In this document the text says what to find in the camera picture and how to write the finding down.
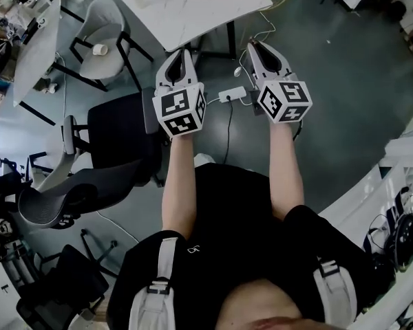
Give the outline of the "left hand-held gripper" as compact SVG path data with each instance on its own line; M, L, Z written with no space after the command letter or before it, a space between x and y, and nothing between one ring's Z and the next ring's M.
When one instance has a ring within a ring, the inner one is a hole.
M198 82L191 53L178 49L161 65L157 85L189 85L153 97L160 126L170 139L202 130L206 112L204 84Z

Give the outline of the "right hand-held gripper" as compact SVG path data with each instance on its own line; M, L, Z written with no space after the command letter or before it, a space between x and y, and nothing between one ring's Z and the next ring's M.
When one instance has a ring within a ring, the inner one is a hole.
M251 93L253 112L274 123L300 122L313 105L309 90L286 58L270 45L248 43L255 89ZM268 76L264 69L274 76Z

